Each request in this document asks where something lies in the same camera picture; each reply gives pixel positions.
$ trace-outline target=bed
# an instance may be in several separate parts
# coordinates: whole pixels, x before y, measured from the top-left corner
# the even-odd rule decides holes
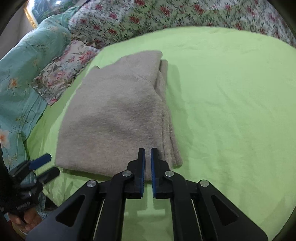
[[[171,28],[105,47],[46,107],[28,136],[31,159],[53,157],[37,174],[54,165],[63,115],[87,72],[155,49],[169,63],[166,97],[184,162],[174,171],[192,181],[209,180],[269,240],[285,240],[280,231],[295,223],[296,50],[258,33]],[[109,178],[64,169],[44,193],[60,205],[89,179]],[[170,203],[151,194],[146,183],[143,200],[127,201],[122,240],[173,240]]]

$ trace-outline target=orange flower print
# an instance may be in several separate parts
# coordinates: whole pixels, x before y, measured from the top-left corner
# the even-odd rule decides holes
[[[18,86],[17,80],[18,80],[18,78],[11,78],[9,80],[8,89],[14,89],[14,88],[16,88]]]
[[[2,129],[0,129],[0,143],[1,143],[1,148],[5,147],[7,149],[10,148],[10,143],[8,140],[8,135],[9,135],[9,131],[3,131]]]
[[[35,60],[33,61],[33,66],[34,66],[34,67],[37,67],[37,65],[38,65],[38,60],[35,59]]]

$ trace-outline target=silver bolt head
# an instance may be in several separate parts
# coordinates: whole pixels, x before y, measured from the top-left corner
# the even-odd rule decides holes
[[[96,185],[96,181],[95,180],[90,180],[87,182],[86,184],[88,187],[93,188]]]
[[[125,177],[129,177],[131,175],[131,171],[125,170],[125,171],[122,172],[122,175],[125,176]]]
[[[165,172],[165,175],[166,175],[167,177],[172,177],[174,174],[175,174],[175,173],[174,173],[173,171],[166,171],[166,172]]]
[[[207,187],[207,186],[209,186],[210,185],[210,183],[209,183],[209,181],[207,181],[207,180],[201,180],[200,181],[200,185],[202,186],[202,187]]]

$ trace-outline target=folded towel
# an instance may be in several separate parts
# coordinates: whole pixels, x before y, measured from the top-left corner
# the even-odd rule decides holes
[[[145,148],[145,179],[151,179],[150,150],[169,166],[181,165],[165,103],[167,61],[160,51],[122,57],[83,79],[64,116],[56,165],[113,176]]]

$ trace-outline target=finger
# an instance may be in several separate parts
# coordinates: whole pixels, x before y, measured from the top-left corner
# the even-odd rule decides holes
[[[38,213],[36,213],[36,216],[35,216],[35,218],[33,220],[32,226],[36,227],[41,222],[42,222],[42,218],[39,216]]]
[[[31,224],[35,219],[36,215],[38,215],[36,209],[30,208],[28,211],[25,212],[24,220],[26,221],[27,224]]]
[[[26,230],[25,226],[20,226],[20,225],[17,225],[15,223],[12,223],[12,226],[14,227],[14,229],[19,229],[20,231],[22,231],[24,233],[28,233],[28,231]]]
[[[22,220],[18,216],[16,216],[16,215],[13,215],[11,213],[8,213],[8,217],[15,224],[18,224],[18,225],[24,224],[22,222]]]
[[[27,232],[29,232],[29,231],[31,231],[33,229],[33,227],[30,224],[26,224],[25,229],[26,229]]]

